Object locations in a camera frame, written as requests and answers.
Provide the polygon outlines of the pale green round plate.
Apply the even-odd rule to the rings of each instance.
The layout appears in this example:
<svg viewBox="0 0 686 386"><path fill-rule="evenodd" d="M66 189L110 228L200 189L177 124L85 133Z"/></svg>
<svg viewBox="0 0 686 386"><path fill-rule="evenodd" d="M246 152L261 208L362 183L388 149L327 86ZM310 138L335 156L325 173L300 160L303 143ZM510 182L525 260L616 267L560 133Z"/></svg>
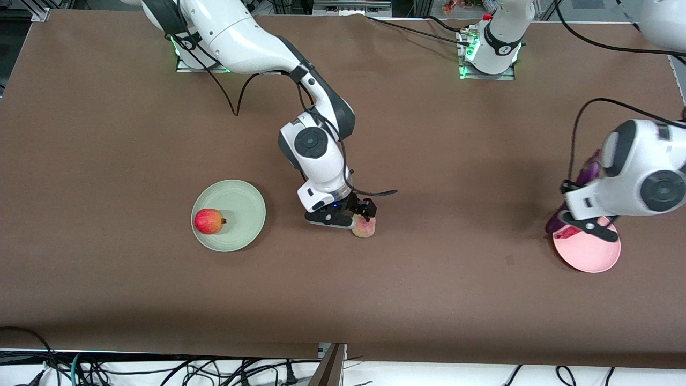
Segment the pale green round plate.
<svg viewBox="0 0 686 386"><path fill-rule="evenodd" d="M204 234L196 227L202 210L220 213L221 228ZM206 188L196 199L191 212L191 229L198 242L217 252L234 252L247 247L262 231L266 205L262 194L248 182L228 179Z"/></svg>

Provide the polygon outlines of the brown table cover sheet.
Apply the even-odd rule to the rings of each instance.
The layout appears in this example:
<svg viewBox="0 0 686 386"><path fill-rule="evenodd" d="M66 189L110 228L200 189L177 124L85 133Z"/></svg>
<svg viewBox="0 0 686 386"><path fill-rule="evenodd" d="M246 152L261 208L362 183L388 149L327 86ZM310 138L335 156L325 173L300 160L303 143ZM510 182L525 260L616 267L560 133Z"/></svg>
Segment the brown table cover sheet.
<svg viewBox="0 0 686 386"><path fill-rule="evenodd" d="M304 220L277 145L301 113L257 77L235 117L178 73L140 12L33 24L0 99L0 326L56 350L367 361L686 368L686 208L617 221L619 261L569 268L544 230L563 200L578 109L620 100L676 119L669 59L528 29L513 81L463 80L456 50L363 16L260 17L357 115L355 185L375 234ZM254 185L265 224L234 252L198 242L206 188Z"/></svg>

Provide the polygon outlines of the grey metal profile bracket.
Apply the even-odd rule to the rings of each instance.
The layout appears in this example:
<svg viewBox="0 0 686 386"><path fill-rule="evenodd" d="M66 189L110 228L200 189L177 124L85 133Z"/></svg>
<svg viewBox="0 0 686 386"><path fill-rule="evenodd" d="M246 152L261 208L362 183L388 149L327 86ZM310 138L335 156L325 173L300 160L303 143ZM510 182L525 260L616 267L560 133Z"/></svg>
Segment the grey metal profile bracket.
<svg viewBox="0 0 686 386"><path fill-rule="evenodd" d="M321 343L323 358L307 386L342 386L343 367L347 359L347 345Z"/></svg>

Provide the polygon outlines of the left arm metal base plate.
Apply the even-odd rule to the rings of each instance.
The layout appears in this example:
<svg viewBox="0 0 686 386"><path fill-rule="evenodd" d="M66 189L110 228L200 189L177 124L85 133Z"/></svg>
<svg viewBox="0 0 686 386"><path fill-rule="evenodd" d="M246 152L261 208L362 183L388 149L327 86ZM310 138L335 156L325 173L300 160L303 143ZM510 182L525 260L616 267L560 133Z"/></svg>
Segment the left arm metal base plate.
<svg viewBox="0 0 686 386"><path fill-rule="evenodd" d="M471 80L514 80L515 62L521 44L515 49L505 46L507 55L498 55L485 41L480 32L472 28L463 28L456 32L458 42L466 42L467 46L458 45L458 65L461 79Z"/></svg>

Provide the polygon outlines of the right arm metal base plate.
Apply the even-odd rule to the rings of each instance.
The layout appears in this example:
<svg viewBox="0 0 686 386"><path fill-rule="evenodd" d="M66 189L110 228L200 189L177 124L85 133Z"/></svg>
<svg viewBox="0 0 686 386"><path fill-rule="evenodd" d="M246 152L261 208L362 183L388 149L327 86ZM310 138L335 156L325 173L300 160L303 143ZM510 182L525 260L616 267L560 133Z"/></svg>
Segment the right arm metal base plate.
<svg viewBox="0 0 686 386"><path fill-rule="evenodd" d="M181 39L174 36L170 38L178 57L176 71L203 73L208 69L212 73L230 73L228 68L210 54L210 49L199 34L195 34L193 38L193 41L187 36Z"/></svg>

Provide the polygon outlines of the red pomegranate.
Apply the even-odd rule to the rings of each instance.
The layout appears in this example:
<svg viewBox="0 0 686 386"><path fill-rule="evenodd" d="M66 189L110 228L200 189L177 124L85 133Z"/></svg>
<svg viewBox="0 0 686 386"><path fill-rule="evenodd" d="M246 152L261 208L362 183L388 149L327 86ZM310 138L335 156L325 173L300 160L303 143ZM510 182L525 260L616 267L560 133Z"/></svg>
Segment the red pomegranate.
<svg viewBox="0 0 686 386"><path fill-rule="evenodd" d="M226 218L220 210L210 208L199 210L193 219L195 229L207 235L218 234L225 224Z"/></svg>

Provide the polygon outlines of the purple eggplant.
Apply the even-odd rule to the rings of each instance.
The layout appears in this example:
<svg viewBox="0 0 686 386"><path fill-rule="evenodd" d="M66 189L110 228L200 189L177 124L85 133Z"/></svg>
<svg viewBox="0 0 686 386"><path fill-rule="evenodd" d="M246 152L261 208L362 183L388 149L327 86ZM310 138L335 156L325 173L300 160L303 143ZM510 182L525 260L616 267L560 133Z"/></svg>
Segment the purple eggplant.
<svg viewBox="0 0 686 386"><path fill-rule="evenodd" d="M568 185L568 183L573 183L573 185L583 187L584 185L593 181L593 179L598 178L601 168L600 158L601 150L596 149L592 156L586 159L585 163L580 169L580 173L578 174L576 180L566 179L563 181L563 184L560 188L561 193L565 193L564 186ZM565 210L568 210L568 205L566 205L566 201L563 201L561 206L557 208L556 212L549 218L548 222L546 223L546 234L552 235L563 228L565 223L561 222L561 220L559 220L558 217L559 214Z"/></svg>

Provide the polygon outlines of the yellow pink peach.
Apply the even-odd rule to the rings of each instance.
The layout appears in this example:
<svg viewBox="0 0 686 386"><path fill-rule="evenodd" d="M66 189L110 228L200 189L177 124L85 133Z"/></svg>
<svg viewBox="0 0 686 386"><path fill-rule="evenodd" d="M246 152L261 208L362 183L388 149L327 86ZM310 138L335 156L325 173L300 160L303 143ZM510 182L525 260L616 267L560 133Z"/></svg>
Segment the yellow pink peach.
<svg viewBox="0 0 686 386"><path fill-rule="evenodd" d="M353 232L356 237L367 239L368 237L374 235L376 229L375 217L367 218L363 217L362 215L355 214L353 215L353 220L354 227L351 229L351 232Z"/></svg>

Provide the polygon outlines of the orange red background clutter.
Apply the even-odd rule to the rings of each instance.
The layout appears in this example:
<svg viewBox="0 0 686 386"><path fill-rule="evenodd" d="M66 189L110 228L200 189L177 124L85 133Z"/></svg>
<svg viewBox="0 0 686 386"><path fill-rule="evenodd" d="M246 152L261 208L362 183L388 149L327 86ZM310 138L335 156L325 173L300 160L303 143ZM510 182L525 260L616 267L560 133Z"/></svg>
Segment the orange red background clutter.
<svg viewBox="0 0 686 386"><path fill-rule="evenodd" d="M456 10L483 10L483 0L442 0L444 15L451 15Z"/></svg>

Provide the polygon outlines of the pink round plate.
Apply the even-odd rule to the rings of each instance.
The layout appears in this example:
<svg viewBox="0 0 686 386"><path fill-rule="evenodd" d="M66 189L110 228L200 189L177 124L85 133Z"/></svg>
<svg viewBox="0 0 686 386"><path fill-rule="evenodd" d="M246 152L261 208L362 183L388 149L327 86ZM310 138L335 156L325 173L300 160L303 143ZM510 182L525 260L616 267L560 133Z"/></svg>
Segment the pink round plate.
<svg viewBox="0 0 686 386"><path fill-rule="evenodd" d="M621 239L610 243L585 232L561 240L555 240L553 235L552 242L559 257L578 271L602 273L612 268L619 259Z"/></svg>

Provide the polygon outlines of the grey aluminium frame rail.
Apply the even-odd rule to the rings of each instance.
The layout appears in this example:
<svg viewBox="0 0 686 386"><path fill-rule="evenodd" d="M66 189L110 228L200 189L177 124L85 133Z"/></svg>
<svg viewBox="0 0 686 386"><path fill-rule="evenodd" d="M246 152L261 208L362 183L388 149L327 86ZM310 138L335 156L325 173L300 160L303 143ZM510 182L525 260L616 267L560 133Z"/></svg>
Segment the grey aluminium frame rail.
<svg viewBox="0 0 686 386"><path fill-rule="evenodd" d="M313 16L392 17L391 0L312 0Z"/></svg>

